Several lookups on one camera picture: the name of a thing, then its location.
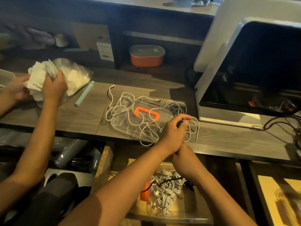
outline hand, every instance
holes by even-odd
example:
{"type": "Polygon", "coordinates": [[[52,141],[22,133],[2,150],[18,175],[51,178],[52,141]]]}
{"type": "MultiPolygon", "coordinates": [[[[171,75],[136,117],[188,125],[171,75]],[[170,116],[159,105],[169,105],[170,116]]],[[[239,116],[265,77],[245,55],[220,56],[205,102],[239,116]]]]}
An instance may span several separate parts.
{"type": "Polygon", "coordinates": [[[190,146],[182,144],[180,149],[172,155],[175,170],[186,180],[196,184],[200,169],[205,168],[190,146]]]}
{"type": "Polygon", "coordinates": [[[43,83],[44,101],[60,102],[63,95],[68,90],[66,79],[60,69],[58,69],[58,75],[55,80],[51,78],[49,74],[46,75],[43,83]]]}
{"type": "Polygon", "coordinates": [[[168,155],[179,150],[182,143],[184,143],[185,132],[187,130],[188,121],[182,122],[181,126],[177,128],[177,123],[181,120],[192,120],[192,116],[186,114],[178,114],[171,121],[165,125],[157,145],[162,146],[167,150],[168,155]]]}
{"type": "Polygon", "coordinates": [[[25,82],[29,80],[29,75],[24,75],[21,77],[14,78],[7,86],[4,88],[13,100],[21,101],[30,99],[31,95],[29,90],[25,87],[25,82]]]}

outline clear plastic box lid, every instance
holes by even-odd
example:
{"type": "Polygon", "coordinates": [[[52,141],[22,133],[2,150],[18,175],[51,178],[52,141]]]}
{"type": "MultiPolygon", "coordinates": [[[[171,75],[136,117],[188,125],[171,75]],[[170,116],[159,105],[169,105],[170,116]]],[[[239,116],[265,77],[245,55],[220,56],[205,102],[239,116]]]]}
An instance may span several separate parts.
{"type": "MultiPolygon", "coordinates": [[[[124,98],[121,101],[121,105],[115,111],[116,114],[126,107],[131,106],[132,102],[130,99],[124,98]]],[[[114,116],[111,120],[111,125],[117,132],[130,136],[134,140],[155,143],[156,134],[160,137],[160,128],[163,129],[166,123],[176,116],[176,114],[177,112],[172,106],[167,106],[162,102],[150,99],[137,100],[134,102],[133,109],[129,110],[128,113],[125,111],[114,116]],[[151,118],[156,122],[156,124],[152,123],[152,126],[150,126],[152,132],[148,128],[143,129],[146,126],[145,123],[139,126],[143,119],[147,123],[153,122],[151,118]]]]}

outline orange handle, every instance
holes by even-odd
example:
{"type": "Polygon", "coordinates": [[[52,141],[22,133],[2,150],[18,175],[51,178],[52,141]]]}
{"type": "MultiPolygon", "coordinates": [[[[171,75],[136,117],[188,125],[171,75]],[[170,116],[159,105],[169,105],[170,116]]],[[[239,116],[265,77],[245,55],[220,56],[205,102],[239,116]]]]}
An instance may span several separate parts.
{"type": "MultiPolygon", "coordinates": [[[[150,112],[149,109],[142,108],[142,107],[137,107],[137,108],[135,109],[134,115],[139,116],[139,113],[137,113],[139,110],[144,111],[144,112],[147,112],[147,113],[150,112]]],[[[159,113],[154,112],[154,111],[151,111],[150,113],[156,116],[155,119],[153,119],[154,121],[156,121],[156,120],[159,119],[159,117],[160,117],[160,114],[159,114],[159,113]]]]}

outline white label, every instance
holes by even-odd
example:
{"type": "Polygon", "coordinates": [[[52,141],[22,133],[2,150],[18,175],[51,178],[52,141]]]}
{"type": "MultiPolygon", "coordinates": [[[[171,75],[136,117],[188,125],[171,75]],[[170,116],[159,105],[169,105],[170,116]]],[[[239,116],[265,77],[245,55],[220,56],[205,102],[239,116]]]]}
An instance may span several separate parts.
{"type": "Polygon", "coordinates": [[[103,60],[114,61],[111,44],[97,42],[100,58],[103,60]]]}

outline forearm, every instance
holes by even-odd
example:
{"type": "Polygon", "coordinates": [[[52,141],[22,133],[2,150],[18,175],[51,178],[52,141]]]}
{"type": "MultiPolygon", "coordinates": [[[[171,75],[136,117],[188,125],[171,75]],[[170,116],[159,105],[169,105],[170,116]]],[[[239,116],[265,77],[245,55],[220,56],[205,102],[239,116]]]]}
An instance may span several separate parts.
{"type": "Polygon", "coordinates": [[[8,112],[15,104],[17,100],[5,89],[0,93],[0,117],[8,112]]]}
{"type": "Polygon", "coordinates": [[[13,173],[32,186],[43,178],[47,169],[55,136],[57,112],[56,101],[44,102],[37,126],[13,173]]]}
{"type": "Polygon", "coordinates": [[[79,204],[60,225],[118,225],[167,156],[155,145],[79,204]]]}
{"type": "Polygon", "coordinates": [[[228,226],[256,226],[256,223],[236,203],[221,184],[203,165],[197,168],[195,185],[203,194],[214,218],[228,226]]]}

